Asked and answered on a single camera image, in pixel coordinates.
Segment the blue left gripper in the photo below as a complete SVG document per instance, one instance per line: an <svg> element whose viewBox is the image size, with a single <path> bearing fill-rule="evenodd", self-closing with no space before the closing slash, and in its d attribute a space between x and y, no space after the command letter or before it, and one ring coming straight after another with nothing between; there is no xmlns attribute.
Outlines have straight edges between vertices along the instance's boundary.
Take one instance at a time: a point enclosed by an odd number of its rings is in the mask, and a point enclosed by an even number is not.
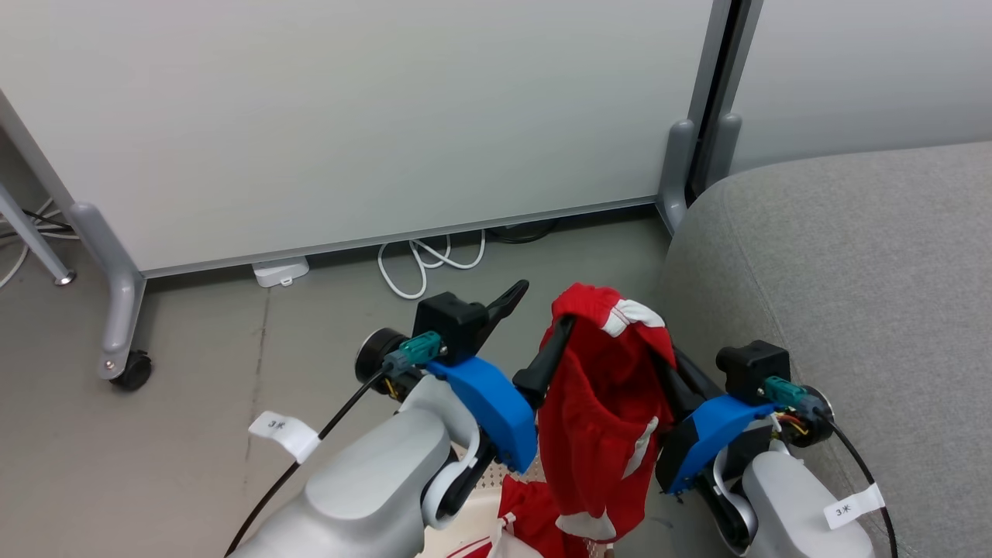
<svg viewBox="0 0 992 558"><path fill-rule="evenodd" d="M485 307L485 321L474 337L478 353L500 321L513 314L530 287L528 280L514 283ZM523 474L530 469L538 452L536 414L546 401L575 323L574 315L564 315L553 324L549 338L534 360L510 379L496 365L477 356L457 365L429 361L426 371L446 381L467 407L476 424L495 445L504 466Z"/></svg>

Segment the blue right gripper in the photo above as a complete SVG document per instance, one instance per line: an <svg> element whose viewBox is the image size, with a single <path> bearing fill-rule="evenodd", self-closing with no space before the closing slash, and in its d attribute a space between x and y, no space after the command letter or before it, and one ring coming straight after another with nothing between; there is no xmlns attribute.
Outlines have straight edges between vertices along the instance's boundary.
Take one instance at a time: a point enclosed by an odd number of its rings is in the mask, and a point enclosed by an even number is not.
<svg viewBox="0 0 992 558"><path fill-rule="evenodd" d="M656 480L665 494L690 490L730 442L752 422L775 412L773 403L751 405L725 394L687 354L677 347L673 351L670 409L677 426L667 434L656 460Z"/></svg>

